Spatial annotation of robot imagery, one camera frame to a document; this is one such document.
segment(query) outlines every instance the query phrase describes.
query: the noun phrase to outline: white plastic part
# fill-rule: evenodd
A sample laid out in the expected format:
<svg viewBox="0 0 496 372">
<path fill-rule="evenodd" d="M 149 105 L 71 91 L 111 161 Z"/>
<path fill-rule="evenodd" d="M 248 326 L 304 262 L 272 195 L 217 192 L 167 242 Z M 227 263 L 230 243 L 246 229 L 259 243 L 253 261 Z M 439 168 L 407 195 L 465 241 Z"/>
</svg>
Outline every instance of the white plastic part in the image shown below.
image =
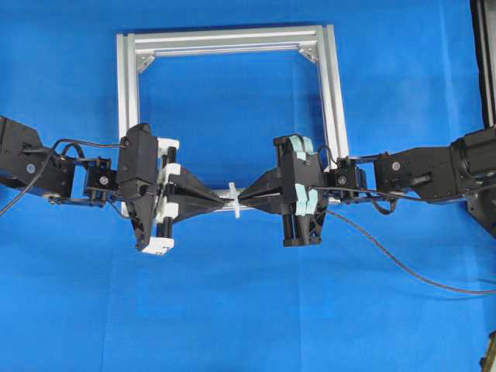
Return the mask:
<svg viewBox="0 0 496 372">
<path fill-rule="evenodd" d="M 124 217 L 129 217 L 129 211 L 127 210 L 126 203 L 121 204 L 121 213 Z"/>
<path fill-rule="evenodd" d="M 239 199 L 238 195 L 239 192 L 236 190 L 236 186 L 234 185 L 234 182 L 229 182 L 229 191 L 230 191 L 230 196 L 231 199 L 233 200 L 234 203 L 234 214 L 236 215 L 236 218 L 239 218 Z"/>
<path fill-rule="evenodd" d="M 157 206 L 157 214 L 155 215 L 155 223 L 162 223 L 166 217 L 175 219 L 179 215 L 179 204 L 168 203 L 166 197 L 162 197 Z"/>
<path fill-rule="evenodd" d="M 165 168 L 162 168 L 158 174 L 158 184 L 162 184 L 165 187 L 165 185 L 169 183 L 171 174 L 181 174 L 181 165 L 178 163 L 169 163 Z M 155 223 L 162 223 L 165 217 L 175 219 L 178 215 L 179 204 L 169 203 L 165 196 L 160 196 L 157 205 L 157 214 L 155 215 Z"/>
<path fill-rule="evenodd" d="M 171 138 L 157 138 L 158 140 L 158 157 L 159 159 L 163 155 L 167 155 L 167 151 L 170 147 L 174 147 L 176 150 L 179 150 L 179 141 Z"/>
<path fill-rule="evenodd" d="M 150 244 L 141 252 L 164 255 L 172 248 L 174 248 L 174 239 L 151 237 Z"/>
</svg>

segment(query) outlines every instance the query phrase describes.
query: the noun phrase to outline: blue fabric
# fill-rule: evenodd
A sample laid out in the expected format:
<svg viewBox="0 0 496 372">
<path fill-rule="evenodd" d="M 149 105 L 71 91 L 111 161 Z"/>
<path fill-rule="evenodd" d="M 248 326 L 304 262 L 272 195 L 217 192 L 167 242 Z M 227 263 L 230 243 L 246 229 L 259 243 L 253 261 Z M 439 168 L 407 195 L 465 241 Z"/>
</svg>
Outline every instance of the blue fabric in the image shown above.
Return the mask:
<svg viewBox="0 0 496 372">
<path fill-rule="evenodd" d="M 0 14 L 0 113 L 46 144 L 118 140 L 116 33 L 253 24 L 335 25 L 353 154 L 482 128 L 468 1 L 18 0 Z M 162 59 L 141 77 L 141 104 L 216 188 L 271 168 L 275 136 L 322 143 L 315 67 L 297 53 Z M 0 188 L 2 204 L 13 195 Z M 495 285 L 496 243 L 461 205 L 336 210 L 428 277 Z M 28 195 L 0 221 L 0 370 L 477 370 L 493 298 L 417 282 L 338 220 L 321 246 L 285 249 L 281 234 L 277 216 L 214 213 L 150 257 L 110 208 Z"/>
</svg>

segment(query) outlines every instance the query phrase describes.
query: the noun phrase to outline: gray cable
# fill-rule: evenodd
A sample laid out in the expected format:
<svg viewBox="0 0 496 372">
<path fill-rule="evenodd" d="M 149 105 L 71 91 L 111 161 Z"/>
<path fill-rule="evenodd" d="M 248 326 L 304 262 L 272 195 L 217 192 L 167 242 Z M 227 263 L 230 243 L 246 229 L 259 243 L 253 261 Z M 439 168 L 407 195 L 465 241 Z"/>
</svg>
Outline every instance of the gray cable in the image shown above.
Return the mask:
<svg viewBox="0 0 496 372">
<path fill-rule="evenodd" d="M 457 288 L 457 287 L 452 287 L 450 285 L 445 285 L 438 283 L 436 281 L 431 281 L 430 279 L 423 277 L 422 275 L 416 273 L 413 271 L 410 267 L 406 266 L 404 263 L 402 263 L 398 258 L 396 258 L 393 253 L 391 253 L 389 250 L 387 250 L 377 239 L 375 239 L 371 234 L 369 234 L 365 229 L 362 227 L 358 226 L 355 222 L 347 219 L 344 215 L 340 215 L 339 213 L 333 212 L 333 211 L 326 211 L 328 214 L 341 219 L 342 221 L 346 222 L 348 225 L 352 226 L 354 229 L 358 230 L 360 233 L 362 233 L 367 239 L 369 239 L 377 248 L 379 248 L 382 253 L 384 253 L 388 258 L 394 261 L 395 264 L 397 264 L 401 269 L 412 275 L 413 277 L 416 277 L 420 281 L 426 284 L 433 285 L 434 287 L 442 288 L 446 291 L 451 291 L 451 292 L 457 292 L 457 293 L 464 293 L 468 295 L 494 295 L 496 294 L 496 290 L 494 289 L 488 289 L 485 291 L 474 291 L 471 289 L 463 289 L 463 288 Z"/>
</svg>

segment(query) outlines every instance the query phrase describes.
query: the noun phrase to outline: screw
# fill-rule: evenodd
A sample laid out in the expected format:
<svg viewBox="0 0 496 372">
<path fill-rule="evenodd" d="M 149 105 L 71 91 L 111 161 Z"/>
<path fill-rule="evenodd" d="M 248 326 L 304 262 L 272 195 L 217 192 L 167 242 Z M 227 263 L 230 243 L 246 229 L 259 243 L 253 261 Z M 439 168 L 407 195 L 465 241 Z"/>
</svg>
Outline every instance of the screw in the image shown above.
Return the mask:
<svg viewBox="0 0 496 372">
<path fill-rule="evenodd" d="M 26 165 L 26 172 L 28 172 L 29 174 L 33 174 L 35 171 L 36 167 L 34 166 L 34 164 L 29 163 L 28 165 Z"/>
<path fill-rule="evenodd" d="M 348 182 L 348 180 L 346 179 L 345 176 L 339 176 L 339 178 L 338 178 L 338 184 L 340 184 L 340 185 L 343 186 L 343 185 L 346 184 L 346 182 Z"/>
</svg>

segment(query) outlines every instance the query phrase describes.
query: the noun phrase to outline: wire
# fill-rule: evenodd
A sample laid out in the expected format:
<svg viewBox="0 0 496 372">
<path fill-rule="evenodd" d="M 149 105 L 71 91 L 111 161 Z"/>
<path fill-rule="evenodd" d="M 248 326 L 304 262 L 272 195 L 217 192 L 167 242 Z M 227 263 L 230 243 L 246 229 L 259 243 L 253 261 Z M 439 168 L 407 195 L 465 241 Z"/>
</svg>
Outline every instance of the wire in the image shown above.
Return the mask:
<svg viewBox="0 0 496 372">
<path fill-rule="evenodd" d="M 334 158 L 332 157 L 332 150 L 329 146 L 327 145 L 321 145 L 318 149 L 317 149 L 317 153 L 320 153 L 322 151 L 322 149 L 326 149 L 327 151 L 327 165 L 331 165 L 331 162 L 333 162 L 336 166 L 338 165 L 337 162 L 334 160 Z"/>
<path fill-rule="evenodd" d="M 112 208 L 114 208 L 114 210 L 117 212 L 117 214 L 121 216 L 121 218 L 123 218 L 123 219 L 131 219 L 131 217 L 129 217 L 128 215 L 123 215 L 123 214 L 121 213 L 121 211 L 119 211 L 119 209 L 115 206 L 115 204 L 114 204 L 114 203 L 112 203 L 112 202 L 110 202 L 110 201 L 109 201 L 108 203 L 110 204 L 110 206 L 111 206 Z"/>
<path fill-rule="evenodd" d="M 447 291 L 451 291 L 451 292 L 457 292 L 457 293 L 464 293 L 464 294 L 467 294 L 467 295 L 494 295 L 496 294 L 496 290 L 495 289 L 489 289 L 489 290 L 485 290 L 485 291 L 473 291 L 471 289 L 463 289 L 463 288 L 457 288 L 457 287 L 452 287 L 450 285 L 445 285 L 445 284 L 441 284 L 441 283 L 438 283 L 437 281 L 431 281 L 430 279 L 426 278 L 426 277 L 423 277 L 422 275 L 416 273 L 415 271 L 413 271 L 410 267 L 406 266 L 404 263 L 402 263 L 398 258 L 396 258 L 393 253 L 391 253 L 389 250 L 387 250 L 381 243 L 379 243 L 379 241 L 377 241 L 377 239 L 375 239 L 371 234 L 369 234 L 365 229 L 363 229 L 362 227 L 358 226 L 355 222 L 347 219 L 344 215 L 340 215 L 339 213 L 336 213 L 336 212 L 333 212 L 333 211 L 325 211 L 326 213 L 338 218 L 338 219 L 341 219 L 342 221 L 346 222 L 348 225 L 352 226 L 354 229 L 358 230 L 360 233 L 362 233 L 367 239 L 369 239 L 373 244 L 375 244 L 375 246 L 377 248 L 379 248 L 388 258 L 390 258 L 391 260 L 393 260 L 401 269 L 403 269 L 404 271 L 406 271 L 407 273 L 409 273 L 410 275 L 416 277 L 417 279 L 419 279 L 420 281 L 426 283 L 426 284 L 430 284 L 430 285 L 433 285 L 434 287 L 438 287 L 438 288 L 442 288 L 442 289 L 445 289 Z"/>
<path fill-rule="evenodd" d="M 372 205 L 374 206 L 376 211 L 378 211 L 382 215 L 390 215 L 391 213 L 393 213 L 396 210 L 396 205 L 398 204 L 397 199 L 389 199 L 389 207 L 390 208 L 385 209 L 385 208 L 382 208 L 379 205 L 379 203 L 377 203 L 377 201 L 374 199 L 374 197 L 369 192 L 367 192 L 367 197 L 370 198 L 370 201 L 372 202 Z"/>
<path fill-rule="evenodd" d="M 436 203 L 436 202 L 440 202 L 440 201 L 445 202 L 446 200 L 449 200 L 449 199 L 464 198 L 467 194 L 487 190 L 490 188 L 496 188 L 496 184 L 488 184 L 486 186 L 480 186 L 479 188 L 472 188 L 472 189 L 467 190 L 465 192 L 460 192 L 460 193 L 454 194 L 454 195 L 448 195 L 445 198 L 413 198 L 412 196 L 395 194 L 392 192 L 382 192 L 382 191 L 378 191 L 378 190 L 371 190 L 369 188 L 338 188 L 338 187 L 320 188 L 320 187 L 312 187 L 312 189 L 314 189 L 314 190 L 351 191 L 351 192 L 365 192 L 365 193 L 373 192 L 374 194 L 387 196 L 389 198 L 406 199 L 406 200 L 410 200 L 412 202 L 426 202 L 426 203 Z"/>
<path fill-rule="evenodd" d="M 84 151 L 83 151 L 83 149 L 81 148 L 81 146 L 79 146 L 77 143 L 69 143 L 68 145 L 66 145 L 66 146 L 64 147 L 64 149 L 62 150 L 62 153 L 60 153 L 60 155 L 61 155 L 62 157 L 65 157 L 65 156 L 67 155 L 67 153 L 69 152 L 69 150 L 70 150 L 72 147 L 76 149 L 76 151 L 77 151 L 77 155 L 78 155 L 80 158 L 84 157 Z"/>
<path fill-rule="evenodd" d="M 91 146 L 91 147 L 98 147 L 98 148 L 126 148 L 124 145 L 102 145 L 100 143 L 93 143 L 93 142 L 87 142 L 87 141 L 80 141 L 76 139 L 59 139 L 58 141 L 55 142 L 55 144 L 52 146 L 52 148 L 48 151 L 46 154 L 45 160 L 41 163 L 41 167 L 39 170 L 36 172 L 36 174 L 33 176 L 31 181 L 23 188 L 21 192 L 19 192 L 5 207 L 3 207 L 0 210 L 0 217 L 3 216 L 16 202 L 18 202 L 32 187 L 33 185 L 40 179 L 41 175 L 47 168 L 48 162 L 52 155 L 55 154 L 55 149 L 61 144 L 61 143 L 74 143 L 78 145 L 83 145 L 83 146 Z"/>
</svg>

